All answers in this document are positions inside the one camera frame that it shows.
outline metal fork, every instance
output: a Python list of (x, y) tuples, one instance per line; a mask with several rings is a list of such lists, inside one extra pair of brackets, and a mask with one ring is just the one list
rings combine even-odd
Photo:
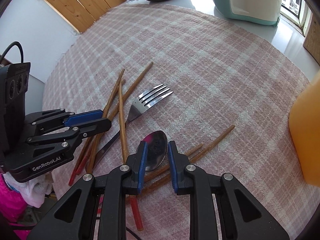
[[(166, 98), (168, 95), (172, 94), (172, 91), (169, 91), (170, 88), (167, 88), (166, 85), (160, 84), (152, 89), (144, 91), (142, 94), (138, 95), (138, 97), (133, 101), (130, 111), (128, 114), (128, 118), (125, 121), (125, 127), (135, 119), (137, 119), (140, 115), (146, 112), (149, 108), (153, 107), (156, 103)], [(105, 146), (102, 147), (100, 151), (98, 151), (93, 168), (100, 162), (100, 160), (104, 157), (106, 152), (110, 149), (110, 147), (114, 144), (114, 142), (120, 137), (120, 131), (111, 138), (110, 141), (107, 142)]]

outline fork tines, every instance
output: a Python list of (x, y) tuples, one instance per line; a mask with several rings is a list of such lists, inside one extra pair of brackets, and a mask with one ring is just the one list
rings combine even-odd
[(169, 90), (170, 88), (168, 88), (166, 85), (160, 84), (140, 94), (138, 96), (139, 102), (143, 104), (143, 106), (151, 107), (154, 104), (158, 103), (160, 100), (164, 99), (165, 97), (173, 93)]

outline yellow object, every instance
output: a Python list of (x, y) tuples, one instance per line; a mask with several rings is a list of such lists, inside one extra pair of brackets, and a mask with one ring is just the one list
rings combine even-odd
[(320, 187), (320, 71), (294, 102), (289, 128), (305, 181)]

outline spoon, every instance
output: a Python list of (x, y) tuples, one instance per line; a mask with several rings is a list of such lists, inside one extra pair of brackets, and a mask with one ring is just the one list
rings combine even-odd
[(168, 148), (168, 139), (163, 131), (155, 131), (147, 135), (142, 141), (148, 144), (146, 171), (152, 171), (164, 160)]

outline black cable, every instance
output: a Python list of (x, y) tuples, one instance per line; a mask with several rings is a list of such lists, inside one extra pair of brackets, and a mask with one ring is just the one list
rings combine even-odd
[(125, 229), (131, 234), (133, 235), (137, 240), (142, 240), (135, 232), (133, 232), (130, 228), (125, 227)]
[(4, 56), (8, 53), (8, 51), (13, 47), (13, 46), (17, 46), (19, 48), (20, 51), (20, 57), (21, 57), (21, 63), (23, 63), (23, 50), (22, 50), (22, 46), (18, 41), (14, 41), (13, 43), (11, 43), (2, 53), (2, 55), (0, 56), (0, 64), (2, 62), (2, 60), (4, 59)]

